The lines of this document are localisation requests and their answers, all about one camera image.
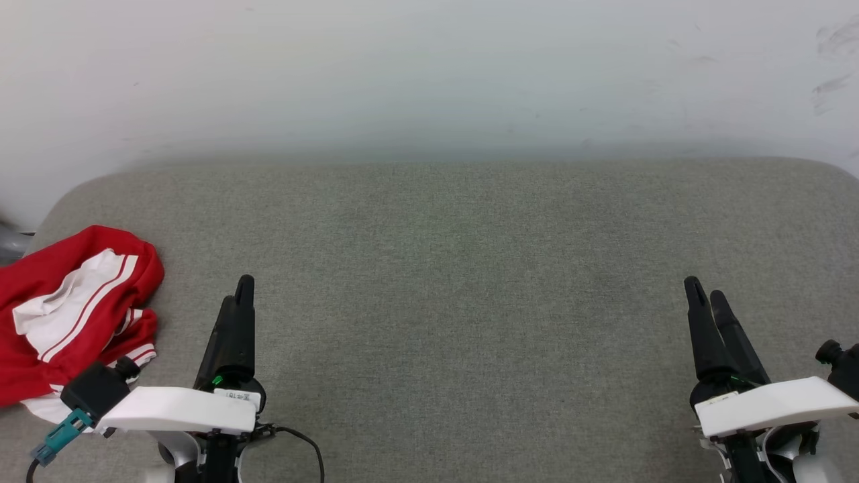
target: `cable connector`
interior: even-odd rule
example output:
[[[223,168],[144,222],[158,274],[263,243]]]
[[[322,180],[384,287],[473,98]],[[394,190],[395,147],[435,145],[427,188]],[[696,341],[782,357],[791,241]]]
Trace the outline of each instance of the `cable connector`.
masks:
[[[87,427],[93,425],[93,420],[87,416],[82,409],[76,409],[60,423],[53,431],[45,436],[45,442],[37,446],[33,451],[30,451],[30,456],[39,462],[42,467],[48,466],[57,453],[81,433]]]

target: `black cable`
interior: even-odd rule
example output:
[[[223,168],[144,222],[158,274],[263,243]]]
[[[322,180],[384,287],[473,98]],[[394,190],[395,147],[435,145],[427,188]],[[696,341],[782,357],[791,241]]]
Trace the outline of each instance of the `black cable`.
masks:
[[[26,479],[27,483],[33,483],[33,474],[36,473],[36,467],[38,467],[38,466],[39,466],[39,460],[33,460],[33,462],[30,463],[30,469],[27,470],[27,479]]]
[[[302,439],[304,441],[307,441],[308,443],[310,443],[311,446],[314,447],[314,450],[316,451],[316,459],[319,460],[319,462],[320,462],[320,483],[325,483],[325,465],[322,464],[322,451],[320,451],[320,447],[317,446],[316,443],[314,443],[314,440],[310,439],[309,437],[304,436],[300,432],[298,432],[294,429],[288,428],[286,426],[275,426],[274,431],[275,432],[286,431],[289,434],[291,434],[292,436],[297,437],[298,439]]]

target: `gray fabric surface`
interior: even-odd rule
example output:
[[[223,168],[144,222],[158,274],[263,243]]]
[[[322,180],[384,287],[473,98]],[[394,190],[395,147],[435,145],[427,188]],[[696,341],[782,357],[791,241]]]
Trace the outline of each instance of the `gray fabric surface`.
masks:
[[[688,406],[683,278],[722,289],[773,380],[859,342],[859,181],[788,159],[177,168],[78,187],[33,249],[93,224],[158,248],[158,358],[189,386],[223,296],[257,279],[265,419],[331,482],[714,481]],[[2,480],[49,425],[0,411]],[[859,425],[824,428],[845,473]],[[38,482],[134,481],[143,435],[82,437]],[[315,481],[292,437],[245,482]]]

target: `red fabric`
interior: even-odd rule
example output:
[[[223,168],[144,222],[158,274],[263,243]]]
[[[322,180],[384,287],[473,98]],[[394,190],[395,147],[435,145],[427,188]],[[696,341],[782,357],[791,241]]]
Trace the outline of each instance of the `red fabric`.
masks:
[[[12,309],[53,293],[66,275],[108,248],[118,255],[136,255],[134,272],[101,299],[81,332],[51,362],[39,361],[26,336],[15,332]],[[156,318],[148,309],[133,327],[115,337],[114,333],[124,323],[128,308],[146,301],[163,278],[155,247],[127,231],[104,226],[86,228],[0,268],[0,407],[49,394],[49,384],[64,386],[97,359],[110,363],[154,343]]]

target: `red garment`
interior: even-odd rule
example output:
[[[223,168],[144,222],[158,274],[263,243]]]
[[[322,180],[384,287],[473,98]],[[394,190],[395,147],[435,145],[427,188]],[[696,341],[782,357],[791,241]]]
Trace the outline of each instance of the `red garment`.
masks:
[[[0,268],[0,407],[45,394],[95,360],[155,356],[155,313],[134,309],[164,278],[155,247],[91,226]]]

